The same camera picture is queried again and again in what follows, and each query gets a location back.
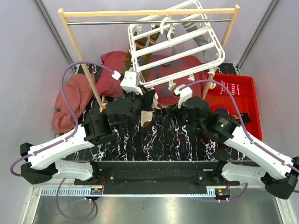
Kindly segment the olive green ribbed sock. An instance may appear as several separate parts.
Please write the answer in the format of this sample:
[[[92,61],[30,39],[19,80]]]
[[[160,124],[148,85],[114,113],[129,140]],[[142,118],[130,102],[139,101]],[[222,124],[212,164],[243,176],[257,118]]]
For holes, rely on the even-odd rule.
[[[155,45],[159,36],[160,36],[160,33],[155,33],[155,34],[150,35],[150,37],[142,37],[141,39],[136,40],[135,41],[136,49],[141,50],[141,49],[145,48],[147,43],[148,43],[148,47]],[[138,59],[137,59],[138,64],[139,65],[148,64],[150,62],[151,56],[152,56],[152,53],[148,53],[148,54],[138,57]],[[123,58],[123,60],[124,60],[124,67],[122,69],[122,74],[124,74],[126,71],[133,69],[130,48],[128,49],[127,54]]]

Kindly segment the white plastic clip hanger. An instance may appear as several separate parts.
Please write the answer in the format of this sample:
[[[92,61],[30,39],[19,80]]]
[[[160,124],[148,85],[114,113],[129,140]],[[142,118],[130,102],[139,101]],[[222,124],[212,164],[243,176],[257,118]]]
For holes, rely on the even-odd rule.
[[[125,91],[141,93],[142,87],[150,89],[164,83],[168,83],[172,90],[176,85],[174,80],[187,77],[193,82],[195,73],[213,69],[224,62],[225,52],[210,20],[206,13],[198,12],[202,8],[198,0],[187,0],[166,9],[162,15],[149,15],[129,25],[130,68],[121,81]],[[152,81],[145,80],[145,72],[150,69],[170,65],[197,53],[204,55],[205,63]]]

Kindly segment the navy dark sock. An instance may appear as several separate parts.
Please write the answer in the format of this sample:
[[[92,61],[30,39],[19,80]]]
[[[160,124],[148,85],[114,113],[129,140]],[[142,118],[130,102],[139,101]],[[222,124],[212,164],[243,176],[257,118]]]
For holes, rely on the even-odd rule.
[[[223,114],[223,115],[229,115],[229,110],[225,108],[217,108],[214,111],[216,114]]]

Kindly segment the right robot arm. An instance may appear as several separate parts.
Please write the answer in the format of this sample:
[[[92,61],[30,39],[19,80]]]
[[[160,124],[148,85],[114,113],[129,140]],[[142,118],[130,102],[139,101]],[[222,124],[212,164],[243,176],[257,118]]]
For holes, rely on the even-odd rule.
[[[220,162],[212,173],[213,182],[239,182],[263,187],[275,197],[289,199],[299,177],[299,159],[286,156],[251,135],[232,116],[213,113],[208,103],[199,97],[191,97],[182,105],[169,107],[171,118],[191,125],[218,143],[241,152],[257,166]]]

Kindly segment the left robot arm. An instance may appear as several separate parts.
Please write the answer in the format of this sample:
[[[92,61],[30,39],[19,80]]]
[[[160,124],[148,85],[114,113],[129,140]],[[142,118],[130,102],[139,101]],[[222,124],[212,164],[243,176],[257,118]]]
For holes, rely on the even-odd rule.
[[[32,145],[23,143],[20,154],[26,161],[21,165],[21,177],[31,184],[40,184],[53,178],[75,179],[87,185],[95,185],[101,179],[101,171],[95,162],[65,161],[64,157],[100,143],[113,142],[117,136],[140,122],[143,112],[150,112],[155,90],[142,95],[130,92],[106,105],[98,115],[76,123],[73,130],[56,140]]]

